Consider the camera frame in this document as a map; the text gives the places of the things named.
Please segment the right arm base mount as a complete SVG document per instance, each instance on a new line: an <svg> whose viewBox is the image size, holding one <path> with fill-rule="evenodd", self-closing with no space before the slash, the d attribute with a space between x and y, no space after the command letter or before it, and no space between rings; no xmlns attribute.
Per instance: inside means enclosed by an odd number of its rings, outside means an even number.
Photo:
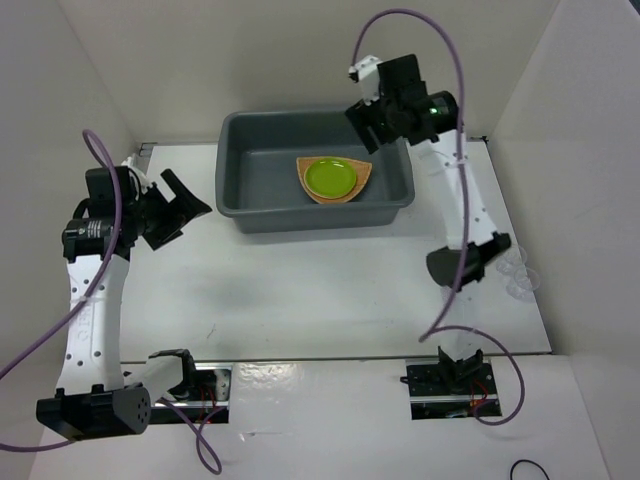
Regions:
<svg viewBox="0 0 640 480"><path fill-rule="evenodd" d="M493 369L480 349L453 360L438 348L436 360L409 361L399 381L407 386L413 420L502 415Z"/></svg>

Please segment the woven bamboo fan-shaped basket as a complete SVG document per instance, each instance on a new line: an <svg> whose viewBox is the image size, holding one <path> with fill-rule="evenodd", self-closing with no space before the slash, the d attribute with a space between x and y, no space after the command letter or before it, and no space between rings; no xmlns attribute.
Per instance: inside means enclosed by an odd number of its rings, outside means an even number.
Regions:
<svg viewBox="0 0 640 480"><path fill-rule="evenodd" d="M304 184L303 176L305 170L310 166L310 164L314 160L318 160L320 158L338 158L341 160L347 161L356 171L357 181L353 190L347 195L337 198L337 199L325 199L321 198L315 194L313 194ZM306 157L298 157L296 159L296 169L298 174L299 183L304 189L305 193L316 203L318 204L342 204L353 201L365 188L367 185L369 178L371 176L373 165L370 162L365 162L361 160L345 158L345 157L335 157L335 156L306 156Z"/></svg>

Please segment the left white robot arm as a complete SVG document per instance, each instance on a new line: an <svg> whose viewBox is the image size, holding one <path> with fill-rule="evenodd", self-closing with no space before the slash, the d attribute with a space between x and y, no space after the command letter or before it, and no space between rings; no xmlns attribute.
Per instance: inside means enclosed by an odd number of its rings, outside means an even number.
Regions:
<svg viewBox="0 0 640 480"><path fill-rule="evenodd" d="M131 167L88 170L88 196L63 230L72 319L55 393L38 400L36 418L71 442L141 434L156 402L188 399L198 390L186 349L151 354L137 374L121 368L121 305L137 239L157 250L211 210L172 170L161 177L171 200Z"/></svg>

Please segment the clear plastic cups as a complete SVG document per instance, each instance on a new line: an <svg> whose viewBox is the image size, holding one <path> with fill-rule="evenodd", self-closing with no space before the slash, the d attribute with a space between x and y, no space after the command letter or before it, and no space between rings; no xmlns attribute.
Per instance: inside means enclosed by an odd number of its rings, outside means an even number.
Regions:
<svg viewBox="0 0 640 480"><path fill-rule="evenodd" d="M512 276L516 270L526 264L527 259L526 250L520 245L515 245L496 260L495 268L501 275Z"/></svg>

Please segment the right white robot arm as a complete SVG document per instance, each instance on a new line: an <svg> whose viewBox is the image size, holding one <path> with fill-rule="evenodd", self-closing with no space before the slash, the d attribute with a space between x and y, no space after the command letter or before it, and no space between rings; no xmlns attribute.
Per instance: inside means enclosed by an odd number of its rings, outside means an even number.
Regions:
<svg viewBox="0 0 640 480"><path fill-rule="evenodd" d="M446 244L426 257L427 270L440 287L443 311L433 326L439 353L451 360L438 369L450 393L473 380L464 360L481 346L476 335L479 283L487 266L512 246L488 213L468 158L460 108L446 91L430 93L415 55L382 61L369 55L350 66L361 98L345 115L369 153L401 142L409 157L426 169L428 190L444 224Z"/></svg>

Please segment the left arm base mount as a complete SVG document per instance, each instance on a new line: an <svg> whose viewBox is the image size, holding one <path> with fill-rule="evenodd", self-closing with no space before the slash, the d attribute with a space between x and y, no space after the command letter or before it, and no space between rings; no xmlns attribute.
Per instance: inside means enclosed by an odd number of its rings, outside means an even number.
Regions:
<svg viewBox="0 0 640 480"><path fill-rule="evenodd" d="M126 386L143 386L150 395L151 425L183 422L227 423L231 396L230 363L195 362L191 357L156 356L128 368Z"/></svg>

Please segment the green plastic plate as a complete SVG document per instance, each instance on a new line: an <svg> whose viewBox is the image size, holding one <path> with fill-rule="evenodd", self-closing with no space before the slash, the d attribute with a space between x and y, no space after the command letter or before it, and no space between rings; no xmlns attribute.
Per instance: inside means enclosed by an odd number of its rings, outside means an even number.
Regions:
<svg viewBox="0 0 640 480"><path fill-rule="evenodd" d="M303 180L313 194L337 199L353 190L357 174L347 161L328 157L314 160L305 170Z"/></svg>

